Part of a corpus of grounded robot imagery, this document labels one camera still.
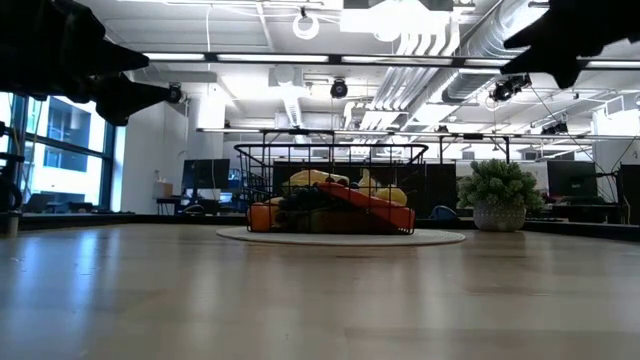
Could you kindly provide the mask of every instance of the security camera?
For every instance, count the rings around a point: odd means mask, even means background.
[[[168,102],[172,104],[181,104],[186,100],[186,94],[182,92],[182,84],[171,83],[169,84],[169,98]]]
[[[349,88],[344,79],[334,79],[331,86],[331,97],[334,99],[342,99],[349,93]]]
[[[495,102],[509,101],[512,97],[531,85],[529,74],[509,76],[507,80],[498,81],[495,89],[489,93],[491,100]]]

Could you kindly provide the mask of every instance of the fluorescent light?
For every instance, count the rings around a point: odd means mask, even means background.
[[[458,72],[471,75],[500,75],[499,69],[460,69]]]
[[[640,69],[640,61],[624,61],[624,60],[591,60],[586,69],[591,68],[610,68],[610,69],[618,69],[618,68],[631,68],[631,69]]]
[[[389,135],[389,131],[364,131],[364,130],[338,130],[335,131],[336,135],[371,135],[382,136]]]
[[[219,54],[219,61],[237,62],[290,62],[290,63],[328,63],[328,55],[278,55],[278,54]]]
[[[212,133],[259,133],[258,129],[198,129],[200,132],[212,132]]]
[[[151,61],[204,61],[204,54],[194,53],[145,53]]]
[[[479,66],[479,67],[491,67],[491,66],[504,66],[511,59],[467,59],[464,62],[464,66]]]
[[[424,137],[424,136],[439,136],[439,135],[450,135],[447,133],[424,133],[424,132],[399,132],[396,133],[396,135],[398,136],[419,136],[419,137]]]
[[[420,66],[449,66],[451,58],[419,57],[419,56],[343,56],[345,64],[371,64],[371,65],[420,65]]]

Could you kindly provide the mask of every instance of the ceiling light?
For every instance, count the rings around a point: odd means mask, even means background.
[[[439,56],[343,56],[345,64],[449,66],[453,59]]]
[[[311,27],[306,30],[300,28],[300,22],[304,19],[311,20]],[[318,18],[313,15],[307,16],[304,14],[303,16],[300,14],[293,20],[293,33],[302,40],[311,40],[320,33],[320,22],[318,21]]]
[[[529,74],[509,76],[507,80],[496,83],[496,87],[489,93],[489,97],[496,103],[509,101],[514,95],[530,85],[531,77]]]
[[[460,69],[458,72],[470,75],[500,75],[500,69]]]
[[[151,61],[204,61],[204,54],[194,53],[145,53]]]
[[[212,133],[259,133],[258,129],[197,129],[199,132],[212,132]]]
[[[602,69],[640,69],[640,61],[625,60],[591,60],[586,69],[602,68]]]
[[[339,130],[336,131],[336,135],[371,135],[371,136],[384,136],[393,132],[389,131],[362,131],[362,130]]]
[[[254,63],[328,63],[328,55],[219,54],[219,61]]]
[[[511,59],[467,59],[464,62],[465,66],[478,66],[478,67],[501,67],[506,65]]]

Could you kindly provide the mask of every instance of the green plant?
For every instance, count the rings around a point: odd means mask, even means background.
[[[458,206],[486,202],[494,206],[524,206],[530,210],[544,204],[535,190],[536,179],[516,163],[500,160],[472,162],[473,175],[458,182]]]

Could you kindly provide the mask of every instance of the white wall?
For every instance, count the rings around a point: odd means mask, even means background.
[[[197,132],[200,100],[189,105],[189,134],[187,159],[222,159],[224,135],[222,133]]]
[[[188,119],[161,103],[134,114],[129,125],[118,130],[116,158],[119,150],[124,151],[122,180],[118,184],[116,179],[112,189],[113,197],[120,199],[120,209],[115,208],[116,199],[112,201],[114,210],[155,214],[152,193],[156,171],[173,184],[174,194],[180,193],[187,129]]]

